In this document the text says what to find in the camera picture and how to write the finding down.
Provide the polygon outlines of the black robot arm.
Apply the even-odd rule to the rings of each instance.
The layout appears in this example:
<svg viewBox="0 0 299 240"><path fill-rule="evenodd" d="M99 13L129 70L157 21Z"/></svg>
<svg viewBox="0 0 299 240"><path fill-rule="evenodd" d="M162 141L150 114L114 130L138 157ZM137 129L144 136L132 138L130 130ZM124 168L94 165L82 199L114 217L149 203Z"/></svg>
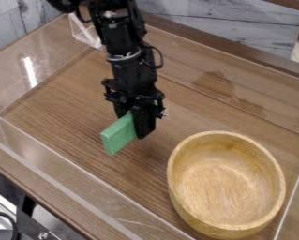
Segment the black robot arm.
<svg viewBox="0 0 299 240"><path fill-rule="evenodd" d="M47 1L58 11L75 14L83 23L94 25L113 71L113 77L102 81L106 99L120 117L132 115L137 137L146 138L164 117L166 95L156 83L165 58L145 41L146 20L137 0Z"/></svg>

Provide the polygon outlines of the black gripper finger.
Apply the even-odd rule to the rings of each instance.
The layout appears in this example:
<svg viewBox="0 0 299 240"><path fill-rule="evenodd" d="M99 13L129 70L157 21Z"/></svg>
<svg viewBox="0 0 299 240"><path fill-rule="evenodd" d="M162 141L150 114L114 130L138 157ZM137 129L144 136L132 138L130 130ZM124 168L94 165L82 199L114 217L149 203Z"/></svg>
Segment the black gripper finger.
<svg viewBox="0 0 299 240"><path fill-rule="evenodd" d="M118 118L122 118L130 111L130 103L129 102L116 102L114 110Z"/></svg>
<svg viewBox="0 0 299 240"><path fill-rule="evenodd" d="M156 130L156 117L144 106L133 106L132 114L137 137L145 139Z"/></svg>

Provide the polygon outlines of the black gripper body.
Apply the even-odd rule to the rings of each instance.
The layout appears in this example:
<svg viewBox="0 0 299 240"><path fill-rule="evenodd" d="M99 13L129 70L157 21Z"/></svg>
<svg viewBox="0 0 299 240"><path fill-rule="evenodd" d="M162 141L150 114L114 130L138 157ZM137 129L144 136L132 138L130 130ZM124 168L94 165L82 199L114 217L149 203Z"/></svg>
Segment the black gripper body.
<svg viewBox="0 0 299 240"><path fill-rule="evenodd" d="M106 100L129 102L133 106L144 106L152 110L156 118L164 117L165 93L157 88L157 70L164 65L156 65L153 50L138 50L126 55L108 56L113 70L113 78L105 79Z"/></svg>

